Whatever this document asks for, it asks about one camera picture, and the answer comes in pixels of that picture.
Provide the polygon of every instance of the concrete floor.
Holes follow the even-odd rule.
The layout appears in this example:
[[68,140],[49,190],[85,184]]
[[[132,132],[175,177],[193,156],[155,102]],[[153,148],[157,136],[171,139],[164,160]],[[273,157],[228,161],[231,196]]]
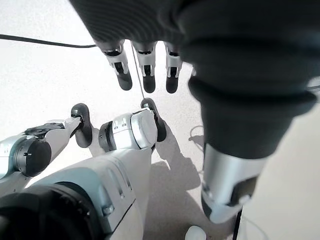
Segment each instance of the concrete floor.
[[[0,34],[87,45],[93,41],[67,0],[0,1]],[[74,49],[0,40],[0,139],[51,119],[69,117],[77,103],[88,105],[93,126],[139,109],[142,100],[130,43],[125,43],[133,87],[123,91],[98,48]],[[223,240],[233,223],[214,225],[200,207],[203,128],[200,105],[184,63],[177,93],[166,92],[165,48],[156,47],[156,90],[151,97],[167,123],[168,138],[152,156],[149,211],[144,239],[184,239],[190,225],[208,239]],[[299,117],[263,172],[253,201],[244,209],[242,240],[314,240],[320,194],[320,107]],[[75,139],[38,177],[89,158]]]

